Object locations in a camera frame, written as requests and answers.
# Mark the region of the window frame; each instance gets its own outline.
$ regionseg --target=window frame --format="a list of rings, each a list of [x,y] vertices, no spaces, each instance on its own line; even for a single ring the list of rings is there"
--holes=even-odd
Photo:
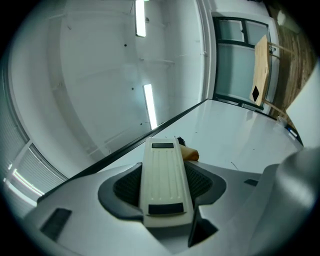
[[[254,49],[255,45],[250,44],[249,43],[249,37],[248,37],[248,31],[247,31],[247,26],[246,26],[246,22],[252,22],[252,23],[257,23],[257,24],[261,24],[266,26],[266,28],[268,29],[268,33],[269,33],[269,38],[270,38],[270,31],[269,31],[269,25],[265,24],[263,22],[260,21],[256,21],[256,20],[252,20],[252,19],[247,19],[247,18],[238,18],[238,17],[225,17],[225,16],[215,16],[212,17],[213,19],[213,26],[214,26],[214,31],[215,31],[215,45],[216,45],[216,68],[215,68],[215,80],[214,80],[214,89],[213,89],[213,95],[212,95],[212,99],[214,101],[217,101],[218,99],[221,100],[227,100],[227,101],[231,101],[231,102],[235,102],[238,104],[238,106],[245,108],[244,105],[248,105],[254,108],[257,108],[257,110],[263,111],[264,107],[262,104],[262,106],[258,106],[256,104],[254,104],[253,102],[249,102],[249,101],[244,101],[235,97],[231,97],[231,96],[227,96],[227,95],[221,95],[219,93],[216,93],[216,88],[217,88],[217,80],[218,80],[218,63],[219,63],[219,44],[228,44],[228,45],[237,45],[237,46],[242,46],[242,47],[247,47],[247,48],[251,48]],[[243,41],[237,41],[237,40],[226,40],[226,39],[222,39],[222,34],[221,34],[221,30],[220,30],[220,26],[219,26],[219,21],[221,20],[230,20],[230,21],[240,21],[241,25],[242,25],[242,34],[244,37],[244,42]],[[268,85],[267,85],[267,93],[270,87],[270,77],[271,77],[271,69],[272,69],[272,61],[271,61],[271,65],[270,65],[270,72],[269,72],[269,76],[268,76]]]

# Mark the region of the white wall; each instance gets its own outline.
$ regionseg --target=white wall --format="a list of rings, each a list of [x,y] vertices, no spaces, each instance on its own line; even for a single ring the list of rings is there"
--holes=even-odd
[[[201,16],[196,0],[163,2],[166,23],[167,56],[174,61],[172,95],[175,115],[203,99],[204,41]]]
[[[93,164],[67,127],[54,100],[47,62],[48,20],[45,1],[19,29],[10,51],[11,94],[24,129],[40,153],[66,177]]]
[[[276,21],[271,18],[268,14],[267,8],[263,2],[254,2],[247,0],[197,0],[199,3],[200,11],[202,17],[204,18],[204,26],[206,30],[209,31],[206,34],[206,40],[210,41],[209,54],[211,57],[210,70],[211,73],[215,72],[217,55],[214,53],[216,51],[216,36],[214,34],[214,27],[212,23],[212,17],[235,17],[249,19],[253,21],[262,22],[268,25],[270,32],[270,40],[274,44],[279,44],[279,38],[276,28]],[[279,49],[273,52],[274,55],[279,56]],[[277,83],[279,75],[279,60],[272,57],[272,68],[271,68],[271,78],[270,87],[266,99],[270,102],[276,93]],[[211,74],[208,92],[210,92],[210,97],[212,97],[215,77]],[[266,104],[263,106],[263,112],[268,114],[270,107]]]
[[[202,99],[196,1],[146,2],[145,38],[135,35],[132,3],[42,3],[14,43],[12,84],[22,123],[67,177],[150,131],[143,85],[152,84],[158,124]]]
[[[269,16],[263,2],[247,0],[206,0],[215,12],[236,12],[256,16]]]
[[[157,123],[171,118],[173,83],[168,76],[171,64],[163,62],[166,27],[160,3],[145,3],[150,19],[145,38],[135,35],[132,3],[68,0],[61,18],[66,91],[105,156],[150,131],[143,85],[152,84]]]
[[[307,148],[320,146],[320,62],[286,112]]]

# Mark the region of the white rectangular device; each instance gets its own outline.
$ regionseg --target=white rectangular device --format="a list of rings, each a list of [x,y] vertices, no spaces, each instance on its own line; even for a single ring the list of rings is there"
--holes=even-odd
[[[176,138],[148,138],[142,163],[139,207],[150,228],[192,222],[194,209]]]

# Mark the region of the ceiling light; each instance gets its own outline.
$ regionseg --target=ceiling light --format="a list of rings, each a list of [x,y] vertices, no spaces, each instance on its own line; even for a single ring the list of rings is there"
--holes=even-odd
[[[144,0],[135,0],[135,35],[142,38],[146,37]]]
[[[144,88],[144,95],[146,101],[146,108],[148,110],[149,121],[151,130],[156,128],[157,125],[157,118],[156,118],[156,111],[155,111],[155,104],[154,104],[154,96],[152,93],[152,86],[151,84],[146,84],[143,86]]]

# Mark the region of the black diamond mark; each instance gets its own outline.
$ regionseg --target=black diamond mark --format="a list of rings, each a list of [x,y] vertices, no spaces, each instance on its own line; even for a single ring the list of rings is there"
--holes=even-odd
[[[257,100],[257,98],[258,98],[258,96],[259,96],[259,90],[258,90],[258,88],[257,88],[256,86],[254,87],[252,96],[253,96],[254,102],[256,102],[256,100]]]

